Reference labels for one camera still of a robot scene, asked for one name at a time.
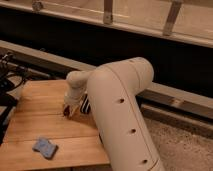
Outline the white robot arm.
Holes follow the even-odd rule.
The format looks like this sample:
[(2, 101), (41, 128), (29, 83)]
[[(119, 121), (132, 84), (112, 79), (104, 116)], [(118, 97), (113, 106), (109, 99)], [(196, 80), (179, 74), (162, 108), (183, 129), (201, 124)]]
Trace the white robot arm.
[(88, 96), (113, 171), (165, 171), (136, 101), (153, 77), (151, 63), (142, 57), (72, 71), (66, 77), (63, 113), (73, 116), (82, 96)]

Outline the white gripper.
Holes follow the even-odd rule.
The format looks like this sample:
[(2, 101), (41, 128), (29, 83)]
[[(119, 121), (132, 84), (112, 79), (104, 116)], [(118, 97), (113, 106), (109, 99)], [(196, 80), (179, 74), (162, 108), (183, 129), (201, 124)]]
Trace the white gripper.
[(64, 107), (77, 107), (80, 104), (83, 92), (81, 90), (69, 89), (64, 95)]

